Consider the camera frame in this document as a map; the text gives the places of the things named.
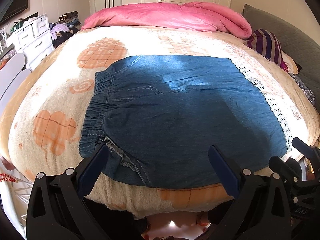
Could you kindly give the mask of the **blue denim lace-hem pants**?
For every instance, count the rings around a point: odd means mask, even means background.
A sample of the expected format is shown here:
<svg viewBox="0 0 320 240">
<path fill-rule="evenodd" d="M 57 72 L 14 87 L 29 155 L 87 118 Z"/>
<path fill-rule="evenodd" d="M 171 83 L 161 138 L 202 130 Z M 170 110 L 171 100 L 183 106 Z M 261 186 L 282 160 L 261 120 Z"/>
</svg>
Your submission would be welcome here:
<svg viewBox="0 0 320 240">
<path fill-rule="evenodd" d="M 130 185 L 192 189 L 219 182 L 210 146 L 258 171 L 287 153 L 280 121 L 263 96 L 226 58 L 141 55 L 95 75 L 79 153 L 109 148 L 103 170 Z"/>
</svg>

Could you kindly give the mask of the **blue floral fabric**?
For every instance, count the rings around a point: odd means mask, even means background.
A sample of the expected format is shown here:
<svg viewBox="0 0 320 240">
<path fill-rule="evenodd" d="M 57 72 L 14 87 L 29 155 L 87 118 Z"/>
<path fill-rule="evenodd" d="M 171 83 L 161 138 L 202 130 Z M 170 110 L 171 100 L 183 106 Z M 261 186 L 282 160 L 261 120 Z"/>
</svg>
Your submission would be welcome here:
<svg viewBox="0 0 320 240">
<path fill-rule="evenodd" d="M 303 91 L 304 95 L 308 98 L 308 100 L 311 102 L 312 105 L 315 105 L 316 97 L 314 93 L 305 85 L 305 83 L 301 80 L 301 78 L 296 75 L 289 73 L 289 75 L 293 78 L 293 80 L 296 82 L 296 84 L 300 87 L 300 89 Z"/>
</svg>

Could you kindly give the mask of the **cream orange patterned bed blanket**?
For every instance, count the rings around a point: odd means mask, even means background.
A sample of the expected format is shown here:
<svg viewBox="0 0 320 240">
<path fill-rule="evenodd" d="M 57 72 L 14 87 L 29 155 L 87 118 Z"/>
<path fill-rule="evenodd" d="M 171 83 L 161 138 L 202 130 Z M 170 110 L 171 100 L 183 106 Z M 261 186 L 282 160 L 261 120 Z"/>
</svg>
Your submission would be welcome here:
<svg viewBox="0 0 320 240">
<path fill-rule="evenodd" d="M 79 140 L 94 78 L 117 60 L 140 55 L 230 59 L 259 88 L 287 139 L 319 141 L 319 114 L 274 63 L 227 33 L 159 27 L 97 27 L 78 32 L 23 81 L 1 116 L 1 155 L 27 177 L 80 163 Z"/>
</svg>

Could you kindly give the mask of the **cream pillow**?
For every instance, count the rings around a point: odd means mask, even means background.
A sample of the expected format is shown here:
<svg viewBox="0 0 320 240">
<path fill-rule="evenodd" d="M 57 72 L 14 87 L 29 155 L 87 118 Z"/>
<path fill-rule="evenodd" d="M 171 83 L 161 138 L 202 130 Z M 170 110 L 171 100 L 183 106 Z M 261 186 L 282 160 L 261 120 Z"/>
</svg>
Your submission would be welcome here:
<svg viewBox="0 0 320 240">
<path fill-rule="evenodd" d="M 289 55 L 287 55 L 284 51 L 282 51 L 282 59 L 283 59 L 284 63 L 286 64 L 288 73 L 292 73 L 292 74 L 299 73 L 298 66 L 296 65 L 294 60 Z"/>
</svg>

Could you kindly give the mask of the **grey padded headboard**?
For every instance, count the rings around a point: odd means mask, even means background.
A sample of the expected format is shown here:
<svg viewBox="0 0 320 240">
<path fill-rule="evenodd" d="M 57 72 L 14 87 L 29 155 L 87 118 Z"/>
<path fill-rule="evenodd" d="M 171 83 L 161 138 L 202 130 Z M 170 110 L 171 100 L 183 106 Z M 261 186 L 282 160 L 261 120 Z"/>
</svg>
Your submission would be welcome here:
<svg viewBox="0 0 320 240">
<path fill-rule="evenodd" d="M 266 29 L 275 34 L 282 50 L 301 66 L 298 76 L 314 93 L 315 108 L 319 110 L 319 45 L 289 22 L 248 4 L 241 14 L 253 30 Z"/>
</svg>

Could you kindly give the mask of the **purple striped pillow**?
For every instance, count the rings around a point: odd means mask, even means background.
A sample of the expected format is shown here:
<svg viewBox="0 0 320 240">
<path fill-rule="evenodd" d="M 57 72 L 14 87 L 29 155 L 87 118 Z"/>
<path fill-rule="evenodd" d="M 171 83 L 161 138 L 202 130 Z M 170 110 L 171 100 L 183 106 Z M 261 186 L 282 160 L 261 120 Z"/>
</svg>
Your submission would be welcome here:
<svg viewBox="0 0 320 240">
<path fill-rule="evenodd" d="M 289 72 L 282 57 L 281 44 L 274 33 L 265 29 L 257 29 L 246 40 L 245 45 L 255 50 L 267 60 L 277 64 L 285 72 Z"/>
</svg>

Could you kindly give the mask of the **grey white bed guard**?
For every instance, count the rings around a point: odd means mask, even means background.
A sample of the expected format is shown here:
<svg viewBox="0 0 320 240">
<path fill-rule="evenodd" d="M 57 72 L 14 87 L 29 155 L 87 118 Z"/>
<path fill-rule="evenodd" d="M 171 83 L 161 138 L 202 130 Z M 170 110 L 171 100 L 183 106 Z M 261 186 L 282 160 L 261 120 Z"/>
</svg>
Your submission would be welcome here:
<svg viewBox="0 0 320 240">
<path fill-rule="evenodd" d="M 1 101 L 0 113 L 2 114 L 9 100 L 16 92 L 21 83 L 31 73 L 31 70 L 25 67 L 26 58 L 22 53 L 13 56 L 7 64 L 1 69 Z"/>
</svg>

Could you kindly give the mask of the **pink quilt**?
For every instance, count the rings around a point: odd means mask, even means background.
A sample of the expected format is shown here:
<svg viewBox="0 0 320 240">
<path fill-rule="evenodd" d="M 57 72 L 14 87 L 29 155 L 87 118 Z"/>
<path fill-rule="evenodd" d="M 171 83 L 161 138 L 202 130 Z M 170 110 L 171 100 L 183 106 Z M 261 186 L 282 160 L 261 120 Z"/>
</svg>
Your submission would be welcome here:
<svg viewBox="0 0 320 240">
<path fill-rule="evenodd" d="M 137 3 L 102 9 L 85 19 L 82 30 L 95 27 L 148 26 L 230 33 L 246 40 L 252 27 L 238 12 L 209 2 Z"/>
</svg>

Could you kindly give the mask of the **white plastic drawer cabinet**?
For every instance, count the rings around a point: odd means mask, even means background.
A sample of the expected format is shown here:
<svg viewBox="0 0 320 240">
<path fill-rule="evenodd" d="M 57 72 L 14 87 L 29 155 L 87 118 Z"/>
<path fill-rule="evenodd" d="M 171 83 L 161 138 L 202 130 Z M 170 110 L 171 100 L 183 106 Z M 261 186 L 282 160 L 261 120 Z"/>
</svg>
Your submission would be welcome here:
<svg viewBox="0 0 320 240">
<path fill-rule="evenodd" d="M 17 53 L 25 55 L 25 67 L 31 72 L 54 50 L 48 16 L 31 18 L 23 27 L 12 33 L 5 42 L 13 45 Z"/>
</svg>

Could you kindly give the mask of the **pile of clothes on floor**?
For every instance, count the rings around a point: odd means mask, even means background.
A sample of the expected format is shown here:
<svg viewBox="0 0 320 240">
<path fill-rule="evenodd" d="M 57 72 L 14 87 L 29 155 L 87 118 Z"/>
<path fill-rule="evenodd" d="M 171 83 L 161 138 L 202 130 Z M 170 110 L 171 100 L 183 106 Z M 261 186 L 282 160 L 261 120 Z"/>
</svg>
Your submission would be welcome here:
<svg viewBox="0 0 320 240">
<path fill-rule="evenodd" d="M 59 17 L 55 23 L 49 24 L 52 45 L 57 48 L 76 34 L 81 27 L 77 11 L 67 12 Z"/>
</svg>

